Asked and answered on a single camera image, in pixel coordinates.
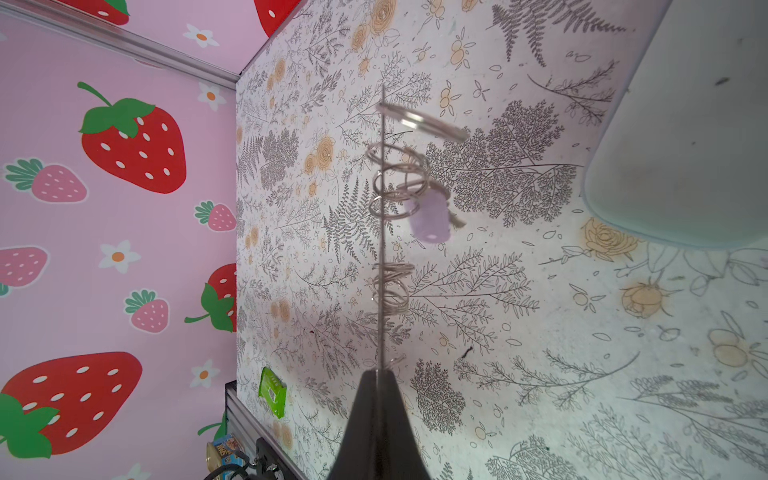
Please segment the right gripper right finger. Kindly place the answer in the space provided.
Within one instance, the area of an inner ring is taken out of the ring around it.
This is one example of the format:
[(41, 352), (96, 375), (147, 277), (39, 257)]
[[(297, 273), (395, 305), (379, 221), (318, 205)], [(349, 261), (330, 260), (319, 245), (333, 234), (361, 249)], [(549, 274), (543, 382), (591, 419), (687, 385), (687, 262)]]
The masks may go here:
[(395, 375), (377, 371), (377, 478), (429, 480)]

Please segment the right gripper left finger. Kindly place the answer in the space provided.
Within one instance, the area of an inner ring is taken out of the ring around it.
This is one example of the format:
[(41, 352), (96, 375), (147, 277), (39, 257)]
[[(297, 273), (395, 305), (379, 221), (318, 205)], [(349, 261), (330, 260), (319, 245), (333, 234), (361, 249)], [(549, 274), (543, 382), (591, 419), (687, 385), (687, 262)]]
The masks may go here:
[(360, 379), (346, 429), (328, 480), (376, 478), (377, 371)]

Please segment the green snack packet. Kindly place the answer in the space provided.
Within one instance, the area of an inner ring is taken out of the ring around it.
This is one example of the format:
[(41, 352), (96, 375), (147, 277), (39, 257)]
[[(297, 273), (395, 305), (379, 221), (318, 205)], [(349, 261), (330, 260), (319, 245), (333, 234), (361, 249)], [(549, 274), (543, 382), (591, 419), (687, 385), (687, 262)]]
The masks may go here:
[(261, 371), (258, 394), (276, 418), (284, 417), (287, 386), (269, 367)]

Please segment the gold tin can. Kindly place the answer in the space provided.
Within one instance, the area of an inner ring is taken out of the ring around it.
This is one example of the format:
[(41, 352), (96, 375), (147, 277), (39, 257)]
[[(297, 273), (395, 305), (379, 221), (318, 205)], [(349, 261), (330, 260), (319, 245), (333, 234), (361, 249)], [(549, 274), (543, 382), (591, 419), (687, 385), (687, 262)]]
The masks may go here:
[(243, 452), (239, 441), (232, 435), (208, 442), (206, 445), (206, 464), (210, 473), (223, 465), (244, 466), (245, 461), (238, 457), (235, 452)]

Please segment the pale green glasses case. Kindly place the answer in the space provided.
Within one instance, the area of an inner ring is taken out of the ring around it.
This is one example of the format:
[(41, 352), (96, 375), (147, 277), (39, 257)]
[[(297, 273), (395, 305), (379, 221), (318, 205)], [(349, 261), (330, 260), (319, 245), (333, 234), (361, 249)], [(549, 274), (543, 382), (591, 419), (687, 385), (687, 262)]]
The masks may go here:
[(583, 180), (595, 217), (655, 242), (767, 236), (767, 5), (673, 1)]

